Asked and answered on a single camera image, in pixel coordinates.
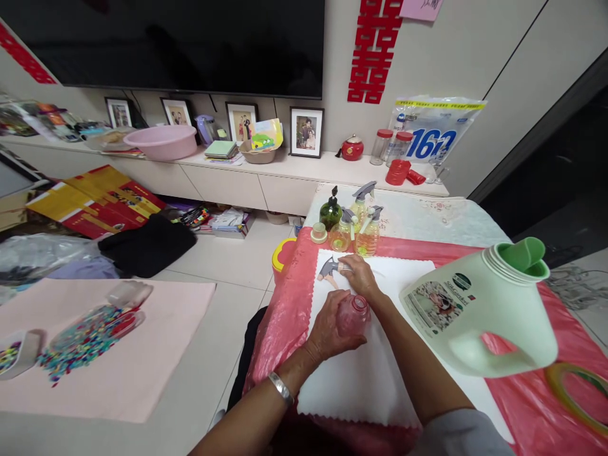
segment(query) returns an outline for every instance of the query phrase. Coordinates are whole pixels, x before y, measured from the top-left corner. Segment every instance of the cabinet drawer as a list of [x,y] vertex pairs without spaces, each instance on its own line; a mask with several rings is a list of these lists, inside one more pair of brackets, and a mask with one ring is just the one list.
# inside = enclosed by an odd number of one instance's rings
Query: cabinet drawer
[[201,199],[201,195],[177,163],[111,157],[110,165],[139,182],[152,193],[191,198],[192,200]]
[[257,174],[181,166],[205,201],[267,209]]
[[318,182],[268,175],[259,177],[268,210],[295,215],[308,213]]
[[55,179],[68,179],[110,162],[107,156],[96,153],[42,148],[25,144],[6,143],[5,146],[41,173]]

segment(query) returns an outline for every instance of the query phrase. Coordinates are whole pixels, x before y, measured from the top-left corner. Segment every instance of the person's sleeve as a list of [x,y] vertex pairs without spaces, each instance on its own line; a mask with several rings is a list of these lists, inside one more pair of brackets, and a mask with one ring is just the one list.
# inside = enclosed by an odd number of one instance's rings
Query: person's sleeve
[[426,425],[411,456],[513,456],[488,416],[478,410],[454,410]]

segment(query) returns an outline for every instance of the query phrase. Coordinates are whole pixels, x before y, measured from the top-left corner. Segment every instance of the pink plastic bottle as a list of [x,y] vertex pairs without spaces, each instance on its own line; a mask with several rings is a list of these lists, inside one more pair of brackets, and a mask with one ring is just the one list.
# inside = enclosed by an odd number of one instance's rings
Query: pink plastic bottle
[[372,319],[365,298],[351,294],[344,298],[338,306],[338,334],[340,336],[363,334]]

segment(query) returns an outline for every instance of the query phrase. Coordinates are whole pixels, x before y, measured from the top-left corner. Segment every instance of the pink plastic basin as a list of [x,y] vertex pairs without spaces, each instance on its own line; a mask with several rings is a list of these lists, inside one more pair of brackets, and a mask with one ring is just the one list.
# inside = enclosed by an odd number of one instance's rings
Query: pink plastic basin
[[195,134],[190,125],[162,125],[129,133],[123,141],[152,160],[177,160],[196,151]]

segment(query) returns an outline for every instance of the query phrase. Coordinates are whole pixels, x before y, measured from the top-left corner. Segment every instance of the pink paper note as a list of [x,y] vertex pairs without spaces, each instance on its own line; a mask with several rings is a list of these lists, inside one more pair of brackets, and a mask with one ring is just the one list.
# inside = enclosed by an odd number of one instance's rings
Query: pink paper note
[[443,0],[403,0],[399,15],[408,19],[435,22]]
[[[46,344],[88,310],[106,303],[119,280],[43,279],[0,307],[0,338],[42,329]],[[38,365],[0,381],[0,410],[145,422],[199,326],[214,283],[142,281],[154,286],[146,320],[55,388]]]

